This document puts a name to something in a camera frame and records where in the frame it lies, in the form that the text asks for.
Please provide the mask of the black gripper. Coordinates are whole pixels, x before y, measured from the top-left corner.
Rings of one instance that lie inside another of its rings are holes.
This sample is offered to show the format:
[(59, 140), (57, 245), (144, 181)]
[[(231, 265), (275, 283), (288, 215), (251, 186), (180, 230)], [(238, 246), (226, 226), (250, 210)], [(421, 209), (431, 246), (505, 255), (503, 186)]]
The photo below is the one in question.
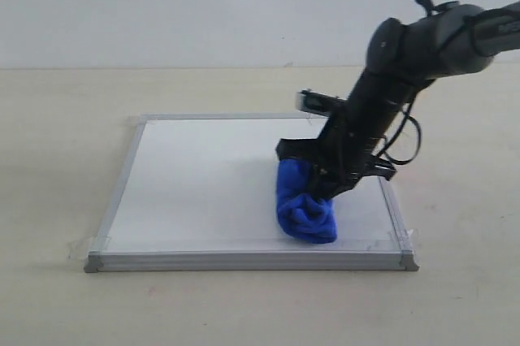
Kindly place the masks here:
[(313, 165), (310, 195), (331, 200), (352, 190), (371, 176), (390, 180), (392, 162), (375, 148), (397, 116), (395, 106), (314, 106), (312, 113), (326, 116), (317, 138), (280, 139), (275, 153), (281, 162), (296, 159)]

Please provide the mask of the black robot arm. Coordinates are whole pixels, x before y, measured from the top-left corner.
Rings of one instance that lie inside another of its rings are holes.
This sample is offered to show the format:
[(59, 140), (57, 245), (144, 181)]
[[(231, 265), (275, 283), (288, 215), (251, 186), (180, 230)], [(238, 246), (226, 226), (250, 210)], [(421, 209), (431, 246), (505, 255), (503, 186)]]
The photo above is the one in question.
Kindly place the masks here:
[(391, 179), (404, 164), (388, 154), (396, 138), (385, 132), (396, 116), (409, 122), (418, 94), (439, 78), (480, 72), (518, 47), (518, 3), (490, 10), (446, 3), (409, 25), (389, 18), (371, 38), (346, 99), (300, 91), (299, 109), (327, 121), (315, 138), (280, 140), (277, 157), (302, 163), (301, 191), (316, 200), (347, 192), (367, 176)]

